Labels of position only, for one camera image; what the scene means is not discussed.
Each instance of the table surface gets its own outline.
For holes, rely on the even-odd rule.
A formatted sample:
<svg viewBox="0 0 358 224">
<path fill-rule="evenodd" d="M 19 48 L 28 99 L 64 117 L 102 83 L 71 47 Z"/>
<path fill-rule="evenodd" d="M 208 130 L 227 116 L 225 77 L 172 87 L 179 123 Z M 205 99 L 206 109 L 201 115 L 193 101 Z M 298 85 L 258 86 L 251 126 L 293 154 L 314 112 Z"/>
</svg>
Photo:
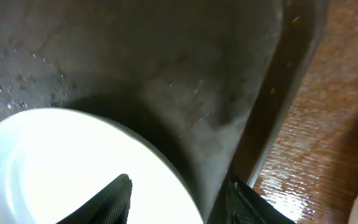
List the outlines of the table surface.
<svg viewBox="0 0 358 224">
<path fill-rule="evenodd" d="M 347 222 L 358 194 L 358 0 L 332 1 L 255 190 L 298 223 Z"/>
</svg>

